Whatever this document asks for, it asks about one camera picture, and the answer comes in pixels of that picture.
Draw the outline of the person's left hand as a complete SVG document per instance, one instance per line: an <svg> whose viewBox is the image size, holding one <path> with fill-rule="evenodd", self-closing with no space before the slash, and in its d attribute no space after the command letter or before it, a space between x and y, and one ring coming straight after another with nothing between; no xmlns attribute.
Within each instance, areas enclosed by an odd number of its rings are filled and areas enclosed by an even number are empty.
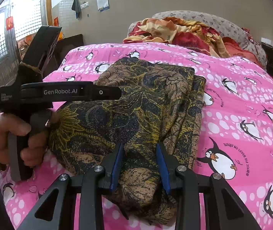
<svg viewBox="0 0 273 230"><path fill-rule="evenodd" d="M0 171L14 163L23 163L30 168L42 164L49 131L59 120L60 115L52 111L48 126L30 136L29 123L13 114L0 113Z"/></svg>

